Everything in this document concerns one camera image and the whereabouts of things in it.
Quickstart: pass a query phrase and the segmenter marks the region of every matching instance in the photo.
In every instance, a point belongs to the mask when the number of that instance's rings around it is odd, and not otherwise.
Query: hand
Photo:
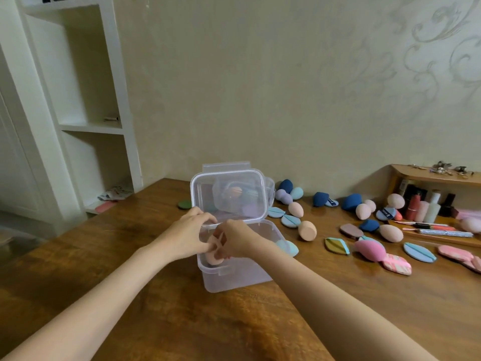
[[[226,257],[250,257],[253,246],[265,238],[258,235],[249,228],[242,220],[228,219],[215,229],[213,235],[217,238],[224,233],[221,238],[222,248],[214,254],[216,259]]]
[[[199,239],[201,226],[208,220],[217,223],[212,214],[204,213],[195,206],[147,247],[154,252],[168,255],[169,261],[213,251],[216,248],[215,243],[204,243]]]

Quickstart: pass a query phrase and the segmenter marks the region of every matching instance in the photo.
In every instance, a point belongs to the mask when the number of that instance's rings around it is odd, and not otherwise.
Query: wallpaper
[[[481,170],[480,0],[114,4],[146,184],[249,160],[376,197],[390,163]]]

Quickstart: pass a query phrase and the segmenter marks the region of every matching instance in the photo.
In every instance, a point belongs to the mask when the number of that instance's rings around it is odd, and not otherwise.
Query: plastic box lid
[[[218,223],[227,219],[255,223],[267,216],[270,186],[250,162],[204,164],[202,173],[190,181],[190,199]]]

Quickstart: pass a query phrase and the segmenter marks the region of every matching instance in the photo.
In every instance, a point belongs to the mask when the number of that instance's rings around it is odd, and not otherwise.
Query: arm
[[[148,246],[51,322],[10,352],[4,361],[88,361],[139,291],[165,265],[213,250],[199,241],[201,225],[216,219],[192,208]]]
[[[241,221],[229,220],[224,247],[216,257],[249,257],[285,292],[317,337],[337,361],[435,361],[399,328],[336,285],[317,275],[262,238]]]

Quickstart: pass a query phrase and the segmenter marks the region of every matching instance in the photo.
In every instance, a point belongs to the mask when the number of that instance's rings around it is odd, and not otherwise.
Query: clear plastic storage box
[[[256,233],[272,242],[285,241],[276,225],[265,220],[268,206],[274,201],[274,181],[249,162],[205,164],[203,171],[190,182],[193,206],[212,213],[219,223],[242,219]],[[200,239],[207,242],[217,224],[204,225]],[[226,259],[220,265],[209,265],[205,255],[197,255],[207,291],[217,293],[272,280],[249,258]]]

